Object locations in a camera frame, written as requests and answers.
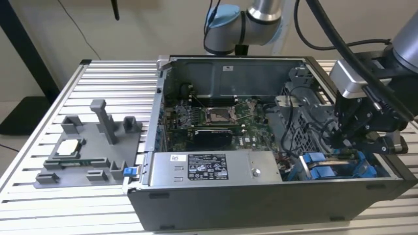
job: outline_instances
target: black floor stand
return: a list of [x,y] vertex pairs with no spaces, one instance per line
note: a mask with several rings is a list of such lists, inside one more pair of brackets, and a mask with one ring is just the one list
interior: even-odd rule
[[29,96],[22,100],[0,124],[0,134],[30,135],[59,96],[61,90],[9,0],[0,0],[0,26],[46,94],[46,97]]
[[11,136],[30,135],[50,107],[51,104],[46,97],[26,97],[0,124],[0,134]]

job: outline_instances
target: green circuit board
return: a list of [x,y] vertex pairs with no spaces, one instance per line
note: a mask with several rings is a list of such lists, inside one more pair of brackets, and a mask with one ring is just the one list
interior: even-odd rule
[[193,151],[197,130],[230,130],[234,133],[232,144],[221,150],[253,149],[278,152],[276,136],[269,126],[262,105],[252,99],[238,99],[232,107],[186,107],[169,115],[169,151]]

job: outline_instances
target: wall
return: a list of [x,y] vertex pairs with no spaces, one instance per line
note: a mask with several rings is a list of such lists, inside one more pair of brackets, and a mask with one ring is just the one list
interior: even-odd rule
[[0,102],[38,95],[43,92],[0,28]]
[[[204,23],[209,0],[120,0],[121,21],[114,18],[110,0],[62,2],[105,60],[150,60],[161,54],[205,53]],[[222,2],[238,4],[245,9],[253,0]],[[51,74],[63,86],[81,60],[97,59],[97,56],[58,0],[11,0],[11,3]],[[418,9],[417,0],[321,0],[321,3],[347,41],[393,37]],[[309,40],[321,46],[331,45],[305,0],[300,18]],[[250,47],[250,54],[270,55],[272,48],[272,45]],[[357,51],[380,48],[381,45],[355,47]],[[308,48],[293,23],[282,54],[313,55],[318,59],[339,57],[336,51]]]
[[[253,0],[224,0],[245,9]],[[98,59],[57,0],[11,0],[53,76],[63,85],[82,59]],[[105,60],[153,60],[161,54],[205,54],[209,0],[120,0],[121,21],[110,0],[62,0]],[[252,47],[270,55],[272,46]]]
[[[417,0],[321,0],[321,4],[347,42],[393,38],[418,10]],[[305,0],[301,0],[300,5],[300,25],[305,37],[314,45],[332,45]],[[352,48],[355,51],[368,51],[383,49],[385,45],[373,44]],[[310,55],[317,59],[340,57],[336,50],[310,49],[298,37],[294,23],[289,26],[282,54]]]

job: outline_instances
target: floor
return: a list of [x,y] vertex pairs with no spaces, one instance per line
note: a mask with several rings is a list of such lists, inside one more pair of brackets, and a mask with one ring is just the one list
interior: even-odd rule
[[[19,101],[0,102],[0,122],[6,119],[7,115],[14,110],[18,104]],[[0,144],[21,150],[29,140],[29,137],[30,136],[0,135]],[[0,176],[6,172],[9,165],[14,161],[17,154],[18,152],[0,146]]]

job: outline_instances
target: white label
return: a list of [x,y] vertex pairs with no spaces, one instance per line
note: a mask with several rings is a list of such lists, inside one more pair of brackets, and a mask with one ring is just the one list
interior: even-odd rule
[[224,66],[224,71],[234,71],[234,66]]
[[170,161],[173,162],[186,162],[186,156],[188,155],[180,155],[180,154],[173,154]]

